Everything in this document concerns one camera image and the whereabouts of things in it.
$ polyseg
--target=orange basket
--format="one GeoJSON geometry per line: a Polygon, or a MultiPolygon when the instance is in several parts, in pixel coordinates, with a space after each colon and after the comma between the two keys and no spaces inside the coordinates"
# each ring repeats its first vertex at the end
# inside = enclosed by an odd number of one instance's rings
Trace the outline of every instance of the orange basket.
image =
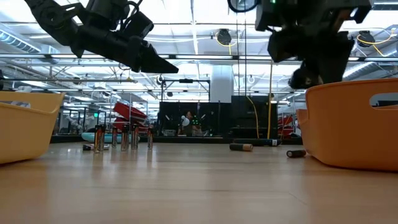
{"type": "Polygon", "coordinates": [[[398,79],[310,88],[307,110],[297,110],[304,148],[331,166],[398,171],[398,107],[369,104],[376,94],[396,92],[398,79]]]}
{"type": "Polygon", "coordinates": [[[0,101],[30,103],[30,108],[0,103],[0,164],[33,159],[47,151],[63,96],[0,91],[0,101]]]}

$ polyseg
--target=wooden floor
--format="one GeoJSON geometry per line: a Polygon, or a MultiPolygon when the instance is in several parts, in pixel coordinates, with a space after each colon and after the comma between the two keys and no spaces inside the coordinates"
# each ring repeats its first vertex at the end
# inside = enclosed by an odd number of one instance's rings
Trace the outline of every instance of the wooden floor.
{"type": "Polygon", "coordinates": [[[53,144],[0,167],[0,223],[398,223],[398,174],[344,170],[288,149],[53,144]]]}

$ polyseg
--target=person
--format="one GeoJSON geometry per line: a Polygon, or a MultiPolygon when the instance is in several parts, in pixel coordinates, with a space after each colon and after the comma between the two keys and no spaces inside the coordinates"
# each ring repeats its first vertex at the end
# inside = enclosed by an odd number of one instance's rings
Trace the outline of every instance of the person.
{"type": "Polygon", "coordinates": [[[185,114],[185,117],[187,119],[189,119],[189,125],[188,126],[180,126],[180,128],[178,129],[178,135],[182,135],[182,134],[186,134],[187,136],[192,136],[192,131],[201,131],[201,127],[199,124],[196,124],[196,116],[192,116],[191,111],[188,111],[185,114]]]}

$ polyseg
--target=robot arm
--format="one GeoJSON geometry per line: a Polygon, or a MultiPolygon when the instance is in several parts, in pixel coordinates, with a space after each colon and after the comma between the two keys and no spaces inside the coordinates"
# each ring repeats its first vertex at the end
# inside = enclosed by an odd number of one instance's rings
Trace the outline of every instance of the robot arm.
{"type": "Polygon", "coordinates": [[[354,40],[339,32],[341,25],[349,20],[361,23],[371,10],[369,0],[227,1],[234,12],[257,6],[256,30],[272,32],[268,52],[273,61],[302,61],[289,80],[293,89],[342,81],[354,40]]]}
{"type": "Polygon", "coordinates": [[[178,72],[177,67],[160,58],[153,46],[144,40],[154,25],[139,11],[139,3],[90,0],[84,8],[81,3],[60,6],[53,0],[25,2],[41,28],[60,44],[70,46],[79,58],[88,50],[125,64],[134,72],[178,72]],[[135,10],[128,17],[129,5],[135,10]],[[82,25],[73,20],[76,16],[82,25]]]}

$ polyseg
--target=cylindrical object on floor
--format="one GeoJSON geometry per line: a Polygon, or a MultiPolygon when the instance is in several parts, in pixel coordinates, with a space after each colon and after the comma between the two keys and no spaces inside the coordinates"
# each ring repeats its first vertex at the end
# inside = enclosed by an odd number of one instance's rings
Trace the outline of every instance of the cylindrical object on floor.
{"type": "Polygon", "coordinates": [[[152,149],[154,147],[154,129],[148,128],[148,149],[152,149]]]}
{"type": "Polygon", "coordinates": [[[102,128],[100,125],[95,126],[94,135],[94,153],[100,153],[102,143],[102,128]]]}
{"type": "Polygon", "coordinates": [[[253,145],[252,144],[232,143],[232,144],[229,144],[229,149],[232,151],[251,152],[251,151],[253,151],[253,145]]]}
{"type": "Polygon", "coordinates": [[[137,150],[138,149],[138,136],[139,136],[139,127],[138,125],[133,125],[132,126],[132,132],[131,132],[131,150],[137,150]]]}
{"type": "Polygon", "coordinates": [[[129,131],[130,131],[129,125],[124,124],[122,127],[122,142],[121,142],[122,151],[126,151],[129,149],[129,131]]]}
{"type": "Polygon", "coordinates": [[[305,150],[294,150],[294,151],[287,151],[286,156],[289,158],[300,158],[304,157],[307,154],[305,150]]]}
{"type": "Polygon", "coordinates": [[[104,151],[105,147],[105,132],[106,126],[104,124],[101,125],[102,135],[101,135],[101,151],[104,151]]]}
{"type": "Polygon", "coordinates": [[[118,145],[118,128],[112,129],[112,149],[116,149],[118,145]]]}

